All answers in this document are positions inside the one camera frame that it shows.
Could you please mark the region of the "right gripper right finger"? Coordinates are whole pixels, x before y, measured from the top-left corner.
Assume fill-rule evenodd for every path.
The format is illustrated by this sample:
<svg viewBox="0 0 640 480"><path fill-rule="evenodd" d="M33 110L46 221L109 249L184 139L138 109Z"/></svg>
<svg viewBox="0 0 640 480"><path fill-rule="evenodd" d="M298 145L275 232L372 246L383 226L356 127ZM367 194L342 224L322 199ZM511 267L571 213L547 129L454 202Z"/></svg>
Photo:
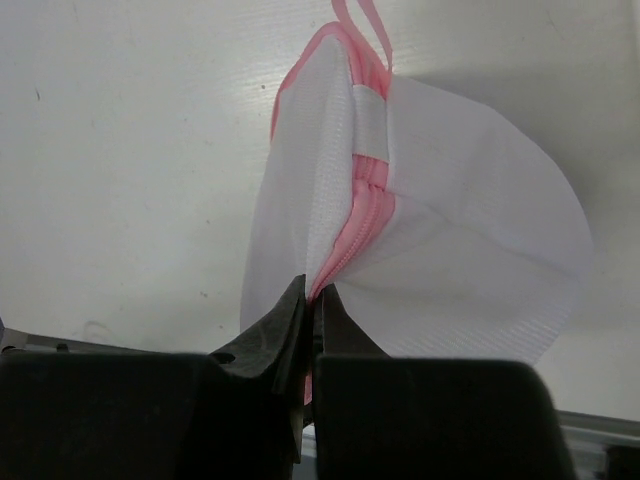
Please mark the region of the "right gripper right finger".
<svg viewBox="0 0 640 480"><path fill-rule="evenodd" d="M383 377L380 371L374 370L373 359L379 360L378 366L384 366L388 364L389 356L351 318L334 284L326 286L314 301L310 399L316 391L316 358L326 355L345 357L347 366L358 366L360 361L363 370L350 380L358 380L362 392L366 386L369 396L383 391Z"/></svg>

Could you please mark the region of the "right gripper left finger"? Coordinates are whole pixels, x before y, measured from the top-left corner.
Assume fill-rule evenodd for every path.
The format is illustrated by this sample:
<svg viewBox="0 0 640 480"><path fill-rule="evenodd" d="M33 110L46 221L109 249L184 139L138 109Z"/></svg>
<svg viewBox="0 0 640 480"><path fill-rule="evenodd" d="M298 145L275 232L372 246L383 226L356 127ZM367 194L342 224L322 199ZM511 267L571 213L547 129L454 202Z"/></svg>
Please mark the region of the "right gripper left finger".
<svg viewBox="0 0 640 480"><path fill-rule="evenodd" d="M294 277L256 323L210 356L225 374L218 396L235 432L269 460L300 461L307 375L306 278Z"/></svg>

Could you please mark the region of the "white mesh laundry bag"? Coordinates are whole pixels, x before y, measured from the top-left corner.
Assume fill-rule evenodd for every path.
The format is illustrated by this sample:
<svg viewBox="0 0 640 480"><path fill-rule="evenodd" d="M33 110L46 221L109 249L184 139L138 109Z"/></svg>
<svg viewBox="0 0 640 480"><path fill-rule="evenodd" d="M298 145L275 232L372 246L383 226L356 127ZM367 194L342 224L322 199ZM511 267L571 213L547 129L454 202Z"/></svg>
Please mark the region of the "white mesh laundry bag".
<svg viewBox="0 0 640 480"><path fill-rule="evenodd" d="M275 98L240 324L296 276L334 285L387 354L536 363L573 310L592 257L555 162L488 106L392 70L343 1Z"/></svg>

